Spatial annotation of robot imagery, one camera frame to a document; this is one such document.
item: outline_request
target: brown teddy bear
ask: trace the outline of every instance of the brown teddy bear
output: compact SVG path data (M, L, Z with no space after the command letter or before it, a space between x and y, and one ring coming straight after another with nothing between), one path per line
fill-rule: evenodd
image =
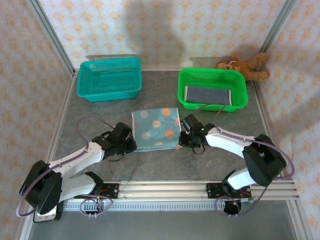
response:
M253 71L257 67L262 66L267 60L264 52L260 52L250 61L239 61L237 54L231 56L231 62L220 61L216 64L216 69L228 69L240 72L246 81L264 82L269 78L269 71Z

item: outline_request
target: teal basket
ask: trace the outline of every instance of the teal basket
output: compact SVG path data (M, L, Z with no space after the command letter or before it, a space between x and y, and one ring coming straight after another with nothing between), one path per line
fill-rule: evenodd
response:
M86 61L80 66L77 95L90 102L131 99L142 87L137 57Z
M226 105L224 112L234 112L248 104L248 93L244 76L234 70L213 68L185 68L178 76L178 100L185 109L195 110L204 103L191 103L184 100L185 87L195 86L212 89L231 90L231 104ZM201 110L219 111L223 105L211 104Z

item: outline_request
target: wall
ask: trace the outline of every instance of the wall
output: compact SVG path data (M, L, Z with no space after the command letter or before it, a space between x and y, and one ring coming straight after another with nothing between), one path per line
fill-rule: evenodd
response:
M296 2L270 48L261 84L272 136L295 165L294 180L314 239L320 236L320 5Z
M70 76L26 0L0 9L0 238L10 240L19 189L46 155Z
M250 58L285 0L40 0L75 68L86 56L140 54L144 68Z

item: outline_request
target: light blue cloth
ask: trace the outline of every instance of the light blue cloth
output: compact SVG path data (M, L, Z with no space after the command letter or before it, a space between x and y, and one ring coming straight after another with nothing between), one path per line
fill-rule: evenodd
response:
M132 112L132 133L136 152L175 149L181 132L178 108Z

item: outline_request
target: purple cable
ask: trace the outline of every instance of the purple cable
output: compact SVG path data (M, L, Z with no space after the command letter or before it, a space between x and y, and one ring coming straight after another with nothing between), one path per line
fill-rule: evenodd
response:
M99 208L99 211L100 211L100 212L95 213L95 214L94 214L95 217L98 217L99 215L101 215L101 214L105 213L106 211L108 211L108 210L111 208L111 206L114 204L114 201L112 201L112 199L111 199L110 197L108 197L108 196L92 195L92 194L82 194L82 196L92 197L92 198L101 198L101 199L108 199L108 200L110 200L110 204L109 204L104 210L103 210L102 205L100 205L100 204L98 203L98 201L95 201L95 200L93 200L93 199L91 199L91 198L87 198L87 199L83 200L83 202L81 202L81 204L80 204L80 208L79 208L79 209L80 209L80 212L81 212L83 215L88 216L88 217L90 217L91 214L88 214L88 213L86 213L86 212L84 212L84 211L82 210L82 206L85 204L85 202L91 201L91 202L95 203L95 205L97 205L97 207Z
M38 177L30 184L30 186L26 189L26 191L25 191L24 194L22 195L21 200L20 200L20 202L19 202L19 204L18 204L18 206L17 206L17 208L16 208L16 210L15 210L15 213L16 213L16 215L17 215L19 218L26 217L26 216L28 216L28 215L30 215L30 214L33 214L33 213L36 211L35 209L33 209L33 210L30 211L30 212L21 214L21 213L20 213L20 208L21 208L21 206L22 206L22 203L23 203L24 200L26 199L26 196L27 196L28 193L31 191L31 189L32 189L45 175L47 175L47 174L50 173L52 170L54 170L54 169L56 169L56 168L58 168L58 167L62 167L63 165L65 165L65 164L67 164L67 163L70 163L71 161L73 161L73 160L75 160L75 159L77 159L77 158L80 158L82 155L84 155L84 154L87 152L87 150L88 150L88 148L89 148L89 142L88 142L88 140L83 136L83 134L82 134L82 133L80 132L80 130L79 130L79 124L80 124L80 122L81 122L83 119L97 119L97 120L99 120L100 122L103 122L104 124L108 125L110 128L112 128L112 129L114 128L111 124L107 123L107 122L104 121L102 118L97 117L97 116L84 116L84 117L80 118L80 119L78 120L78 122L76 123L76 132L77 132L77 133L79 134L79 136L85 141L85 149L84 149L81 153L79 153L78 155L76 155L76 156L74 156L74 157L72 157L72 158L70 158L70 159L68 159L68 160L63 161L63 162L61 162L60 164L57 164L57 165L52 166L51 168L49 168L48 170L46 170L44 173L42 173L40 176L38 176Z
M239 136L236 136L236 135L233 135L233 134L229 134L229 133L226 133L226 132L223 132L220 128L219 128L219 125L218 125L218 122L217 122L217 117L218 115L222 112L222 110L226 107L226 105L223 105L223 107L217 112L217 114L215 115L214 117L214 125L216 127L216 129L218 130L218 132L221 134L221 135L224 135L226 137L229 137L229 138L232 138L232 139L235 139L235 140L239 140L239 141L244 141L244 142L250 142L250 143L256 143L256 144L260 144L260 145L264 145L264 146L267 146L269 148L272 148L274 150L276 150L277 152L279 152L280 154L282 154L286 160L288 161L290 167L291 167L291 173L287 176L280 176L280 177L276 177L275 179L277 180L284 180L284 179L289 179L291 178L294 174L295 174L295 166L292 162L292 160L290 159L290 157L284 152L282 151L281 149L279 149L278 147L272 145L272 144L269 144L267 142L263 142L263 141L258 141L258 140L251 140L251 139L246 139L246 138L242 138L242 137L239 137ZM238 215L245 215L247 213L249 213L252 209L254 209L254 207L258 204L258 202L260 201L260 199L262 198L262 196L265 194L267 190L267 187L265 187L262 191L262 193L260 194L260 196L257 198L257 200L253 203L253 205L245 212L243 213L238 213L238 214L235 214L235 217L238 216ZM218 197L215 202L214 202L214 207L215 207L215 211L222 215L222 216L226 216L226 217L230 217L232 215L229 215L229 214L224 214L224 213L221 213L220 211L218 211L218 208L217 208L217 203L220 199L231 199L234 203L236 203L236 206L240 212L240 208L239 208L239 205L237 203L237 201L230 197L230 196L220 196Z

